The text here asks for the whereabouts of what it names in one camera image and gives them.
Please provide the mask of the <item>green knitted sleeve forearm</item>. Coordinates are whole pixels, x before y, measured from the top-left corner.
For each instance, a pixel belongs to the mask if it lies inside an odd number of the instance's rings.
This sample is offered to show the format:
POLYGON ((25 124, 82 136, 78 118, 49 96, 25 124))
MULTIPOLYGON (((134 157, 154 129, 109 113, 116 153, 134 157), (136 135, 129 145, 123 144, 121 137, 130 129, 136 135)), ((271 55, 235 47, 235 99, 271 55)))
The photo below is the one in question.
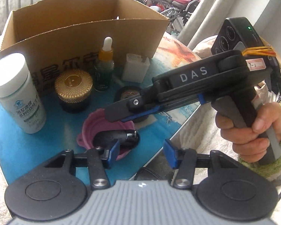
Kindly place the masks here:
POLYGON ((265 177, 269 181, 273 181, 281 176, 281 157, 268 165, 255 165, 253 163, 248 163, 244 161, 240 156, 238 156, 238 162, 253 170, 257 174, 265 177))

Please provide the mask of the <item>person's right hand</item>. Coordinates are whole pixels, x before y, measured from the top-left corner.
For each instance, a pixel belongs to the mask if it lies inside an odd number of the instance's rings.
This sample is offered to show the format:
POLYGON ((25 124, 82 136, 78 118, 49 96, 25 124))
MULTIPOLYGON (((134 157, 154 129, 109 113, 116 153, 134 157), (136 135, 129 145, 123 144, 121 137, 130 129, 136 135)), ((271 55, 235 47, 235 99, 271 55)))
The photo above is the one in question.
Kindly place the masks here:
POLYGON ((231 119, 216 114, 216 126, 221 130, 221 137, 232 142, 232 149, 240 158, 248 163, 261 160, 270 145, 267 138, 260 138, 269 127, 273 127, 276 138, 281 142, 281 105, 266 103, 257 113, 252 127, 237 128, 231 119))

